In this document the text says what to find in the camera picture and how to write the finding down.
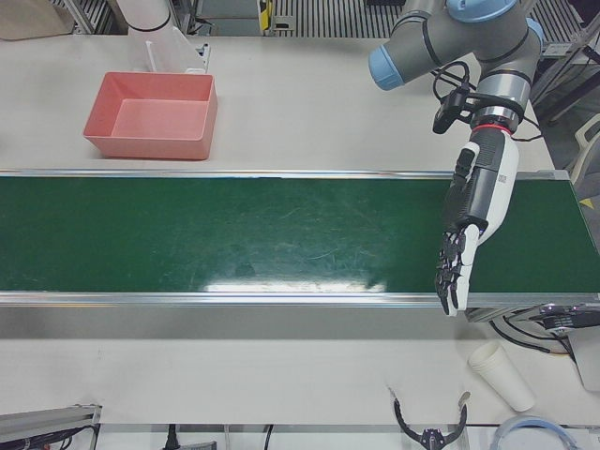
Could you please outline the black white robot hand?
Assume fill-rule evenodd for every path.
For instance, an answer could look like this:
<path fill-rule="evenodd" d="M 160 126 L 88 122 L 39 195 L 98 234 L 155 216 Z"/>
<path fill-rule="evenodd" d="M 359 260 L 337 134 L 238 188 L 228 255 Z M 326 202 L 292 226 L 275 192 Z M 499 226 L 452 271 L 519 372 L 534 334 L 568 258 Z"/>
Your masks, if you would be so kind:
<path fill-rule="evenodd" d="M 476 127 L 457 159 L 442 209 L 435 288 L 442 309 L 467 307 L 475 254 L 503 224 L 516 181 L 518 147 L 500 126 Z"/>

